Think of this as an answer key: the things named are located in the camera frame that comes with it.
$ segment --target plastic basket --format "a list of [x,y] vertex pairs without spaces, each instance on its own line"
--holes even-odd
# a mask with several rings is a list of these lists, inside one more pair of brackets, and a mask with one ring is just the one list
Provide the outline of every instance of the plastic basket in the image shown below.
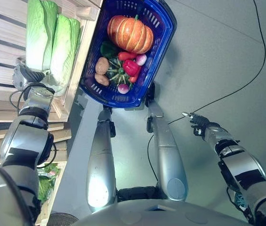
[[[142,67],[138,80],[133,88],[123,95],[115,87],[104,87],[96,82],[94,78],[95,65],[101,57],[101,43],[108,40],[107,25],[109,20],[115,15],[135,17],[136,14],[139,15],[139,19],[145,25],[152,29],[154,43],[151,50],[146,53],[147,62]],[[176,18],[164,0],[104,1],[83,70],[82,89],[96,101],[110,107],[130,108],[139,106],[155,78],[176,28]]]

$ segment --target red pepper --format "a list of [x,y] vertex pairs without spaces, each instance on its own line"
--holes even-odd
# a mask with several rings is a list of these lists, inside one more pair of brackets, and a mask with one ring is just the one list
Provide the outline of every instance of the red pepper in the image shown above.
[[137,81],[137,79],[138,79],[139,72],[141,72],[141,67],[140,66],[139,66],[137,72],[135,73],[135,75],[129,78],[129,81],[132,82],[132,83],[135,83]]
[[125,60],[123,63],[123,69],[130,77],[136,74],[138,68],[139,66],[133,60]]
[[133,60],[135,59],[137,56],[136,53],[128,53],[128,52],[120,52],[118,53],[118,59],[120,61],[124,61],[124,60]]

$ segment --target black cable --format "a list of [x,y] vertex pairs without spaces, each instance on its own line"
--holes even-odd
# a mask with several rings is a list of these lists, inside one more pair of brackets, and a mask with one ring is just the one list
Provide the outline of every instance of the black cable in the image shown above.
[[150,140],[149,140],[149,142],[148,142],[148,148],[147,148],[148,151],[147,151],[147,153],[148,153],[148,160],[149,160],[149,163],[150,163],[151,169],[152,169],[152,171],[153,171],[153,173],[154,173],[154,176],[155,176],[156,180],[158,181],[158,178],[157,178],[157,176],[156,176],[156,173],[155,173],[155,171],[154,171],[154,169],[153,169],[153,166],[152,166],[152,163],[151,163],[151,160],[150,160],[150,157],[149,157],[149,145],[150,145],[150,142],[151,142],[151,140],[152,140],[153,137],[154,137],[154,135],[151,136],[151,138],[150,138]]
[[51,161],[48,164],[45,164],[44,166],[37,167],[38,169],[42,169],[42,168],[45,168],[45,167],[49,166],[50,164],[53,163],[54,159],[56,158],[56,156],[57,156],[57,147],[56,147],[55,143],[53,143],[52,145],[54,147],[54,155],[53,155],[53,158],[51,159]]
[[[246,84],[245,84],[244,86],[242,86],[241,88],[239,88],[239,89],[237,89],[236,91],[233,91],[233,92],[231,92],[230,94],[227,94],[227,95],[225,95],[225,96],[223,96],[223,97],[221,97],[221,98],[219,98],[219,99],[217,99],[217,100],[214,100],[214,101],[212,101],[212,102],[209,102],[208,104],[206,104],[206,105],[204,105],[204,106],[198,108],[197,110],[193,111],[193,113],[195,113],[195,112],[197,112],[197,111],[199,111],[199,110],[201,110],[201,109],[203,109],[203,108],[205,108],[205,107],[207,107],[207,106],[209,106],[209,105],[211,105],[211,104],[213,104],[213,103],[215,103],[215,102],[217,102],[217,101],[219,101],[219,100],[222,100],[222,99],[224,99],[224,98],[227,98],[227,97],[229,97],[229,96],[231,96],[231,95],[233,95],[233,94],[239,92],[240,90],[244,89],[244,88],[247,87],[249,84],[251,84],[251,83],[252,83],[252,82],[253,82],[253,81],[259,76],[259,74],[261,73],[261,71],[262,71],[262,69],[263,69],[263,67],[264,67],[264,65],[265,65],[265,61],[266,61],[266,44],[265,44],[264,37],[263,37],[263,34],[262,34],[262,29],[261,29],[261,23],[260,23],[260,18],[259,18],[259,14],[258,14],[257,4],[256,4],[255,0],[253,0],[253,2],[254,2],[254,4],[255,4],[255,9],[256,9],[256,14],[257,14],[257,19],[258,19],[259,30],[260,30],[260,34],[261,34],[261,38],[262,38],[262,42],[263,42],[263,46],[264,46],[264,59],[263,59],[263,63],[262,63],[262,65],[261,65],[261,67],[260,67],[260,70],[258,71],[258,73],[256,74],[256,76],[255,76],[252,80],[250,80],[248,83],[246,83]],[[178,121],[178,120],[180,120],[180,119],[183,119],[183,118],[185,118],[185,116],[180,117],[180,118],[178,118],[178,119],[175,119],[175,120],[169,122],[168,125],[170,125],[170,124],[172,124],[173,122],[176,122],[176,121]],[[152,167],[152,164],[151,164],[151,161],[150,161],[150,158],[149,158],[149,144],[150,144],[150,141],[151,141],[152,137],[150,138],[150,140],[149,140],[149,142],[148,142],[148,160],[149,160],[150,166],[151,166],[151,168],[152,168],[152,171],[153,171],[153,173],[154,173],[154,176],[155,176],[155,178],[157,179],[156,174],[155,174],[155,171],[154,171],[154,169],[153,169],[153,167]]]
[[11,178],[11,176],[3,169],[0,167],[0,177],[4,180],[6,185],[10,188],[12,194],[14,195],[18,205],[19,209],[21,211],[21,214],[23,215],[23,218],[25,222],[27,222],[29,225],[34,225],[33,224],[33,216],[26,205],[26,202],[18,188],[18,186],[15,184],[14,180]]
[[12,92],[12,93],[9,95],[9,102],[10,102],[11,105],[14,106],[14,108],[17,108],[17,106],[14,105],[14,103],[11,101],[11,98],[12,98],[12,96],[13,96],[14,94],[16,94],[16,93],[18,93],[18,92],[22,92],[22,90],[14,91],[14,92]]

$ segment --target gray floor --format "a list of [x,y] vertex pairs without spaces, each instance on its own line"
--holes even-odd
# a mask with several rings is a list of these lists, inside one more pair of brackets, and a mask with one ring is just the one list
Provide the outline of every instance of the gray floor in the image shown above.
[[[157,100],[168,121],[241,87],[258,72],[263,46],[251,0],[168,0],[178,28],[155,78]],[[266,40],[266,1],[258,0]],[[78,218],[90,212],[84,180],[96,116],[100,105],[87,102],[73,142],[54,211]],[[241,92],[199,111],[228,129],[254,154],[266,171],[266,64],[260,76]],[[116,139],[112,140],[117,188],[150,186],[155,178],[149,167],[145,130],[147,109],[115,109]],[[189,182],[188,202],[242,218],[229,203],[218,158],[201,138],[192,135],[188,120],[171,125]],[[150,157],[156,168],[154,145]]]

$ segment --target potato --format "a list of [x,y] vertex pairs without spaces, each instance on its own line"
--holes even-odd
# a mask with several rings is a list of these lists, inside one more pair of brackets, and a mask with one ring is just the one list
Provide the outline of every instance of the potato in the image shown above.
[[105,74],[109,68],[109,61],[105,57],[99,58],[95,65],[95,71],[97,74]]
[[103,74],[97,74],[97,73],[95,73],[94,78],[95,78],[95,80],[96,80],[99,84],[101,84],[101,85],[103,85],[103,86],[108,86],[109,83],[110,83],[109,79],[108,79],[105,75],[103,75]]

